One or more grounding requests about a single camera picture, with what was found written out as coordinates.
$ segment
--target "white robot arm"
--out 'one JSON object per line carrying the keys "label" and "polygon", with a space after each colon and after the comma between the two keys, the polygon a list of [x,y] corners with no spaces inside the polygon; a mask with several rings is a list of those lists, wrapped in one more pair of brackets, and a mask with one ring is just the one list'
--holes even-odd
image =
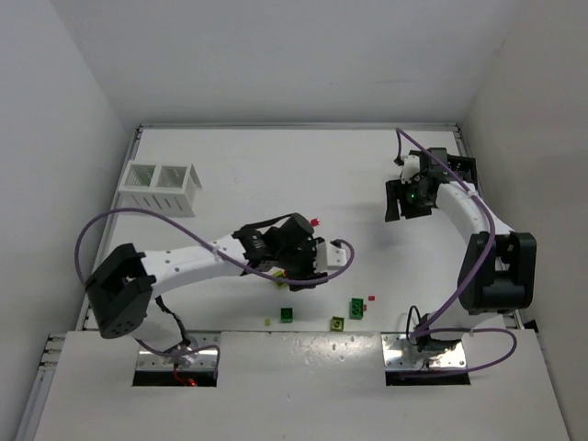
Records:
{"label": "white robot arm", "polygon": [[[285,218],[280,227],[271,226]],[[186,343],[186,330],[162,295],[209,278],[244,276],[244,268],[259,273],[279,267],[300,283],[290,284],[290,290],[315,288],[325,282],[327,270],[347,265],[347,255],[339,242],[313,233],[311,224],[293,213],[245,225],[206,246],[138,253],[132,243],[123,244],[86,282],[100,334],[108,339],[130,334],[158,351]]]}
{"label": "white robot arm", "polygon": [[[397,221],[401,215],[406,219],[426,216],[431,214],[431,209],[444,211],[468,244],[458,284],[476,265],[488,242],[491,229],[489,215],[493,220],[495,238],[489,254],[459,300],[453,302],[433,323],[424,329],[419,327],[419,330],[472,329],[497,313],[528,307],[533,299],[535,238],[529,233],[515,232],[480,198],[474,201],[472,196],[477,195],[477,173],[473,158],[451,156],[441,148],[429,149],[428,152],[436,160],[417,151],[397,158],[401,176],[386,183],[386,221]],[[465,182],[468,191],[439,163],[455,172]],[[432,314],[425,315],[419,326],[425,324]],[[424,346],[434,340],[452,342],[462,335],[462,332],[435,333],[417,338],[417,343]]]}

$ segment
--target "white wall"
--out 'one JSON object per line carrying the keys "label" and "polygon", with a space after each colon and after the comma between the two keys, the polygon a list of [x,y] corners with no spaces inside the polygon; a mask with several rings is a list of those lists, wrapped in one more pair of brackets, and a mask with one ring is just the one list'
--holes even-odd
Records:
{"label": "white wall", "polygon": [[578,440],[588,433],[587,17],[585,0],[527,2],[465,124],[486,198],[537,237],[529,315]]}
{"label": "white wall", "polygon": [[51,0],[125,124],[456,121],[519,0]]}
{"label": "white wall", "polygon": [[[126,133],[47,0],[0,8],[0,440],[12,439],[49,332],[83,299],[73,251],[106,209]],[[85,269],[98,231],[84,248]]]}

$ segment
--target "small green object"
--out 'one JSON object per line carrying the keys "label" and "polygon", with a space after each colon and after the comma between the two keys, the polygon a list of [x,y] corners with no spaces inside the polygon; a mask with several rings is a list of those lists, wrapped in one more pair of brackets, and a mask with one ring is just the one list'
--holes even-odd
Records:
{"label": "small green object", "polygon": [[345,319],[343,317],[333,317],[331,319],[331,331],[341,333],[345,326]]}
{"label": "small green object", "polygon": [[351,299],[349,303],[349,318],[352,320],[361,320],[364,318],[363,299]]}
{"label": "small green object", "polygon": [[[284,271],[276,271],[274,274],[272,274],[272,276],[274,277],[279,277],[279,278],[286,278],[286,275],[284,274]],[[276,285],[278,288],[284,288],[288,286],[288,283],[285,282],[276,282]]]}
{"label": "small green object", "polygon": [[291,308],[282,308],[280,312],[280,319],[282,323],[292,323],[294,322],[294,314],[292,313]]}

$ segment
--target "white divided container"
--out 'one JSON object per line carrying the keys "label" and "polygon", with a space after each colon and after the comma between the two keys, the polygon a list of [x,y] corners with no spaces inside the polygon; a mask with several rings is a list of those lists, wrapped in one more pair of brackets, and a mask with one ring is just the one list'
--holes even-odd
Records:
{"label": "white divided container", "polygon": [[166,216],[194,216],[194,197],[202,188],[193,164],[129,161],[119,193],[133,207]]}

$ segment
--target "small yellow object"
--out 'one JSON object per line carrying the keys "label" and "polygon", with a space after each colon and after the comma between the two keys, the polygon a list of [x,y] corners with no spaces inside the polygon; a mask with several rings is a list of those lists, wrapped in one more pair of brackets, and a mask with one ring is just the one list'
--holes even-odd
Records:
{"label": "small yellow object", "polygon": [[[276,271],[274,274],[272,274],[272,276],[274,277],[280,277],[280,278],[286,278],[286,275],[284,274],[284,271]],[[276,282],[276,285],[278,288],[284,288],[287,287],[288,284],[284,283],[284,282]]]}

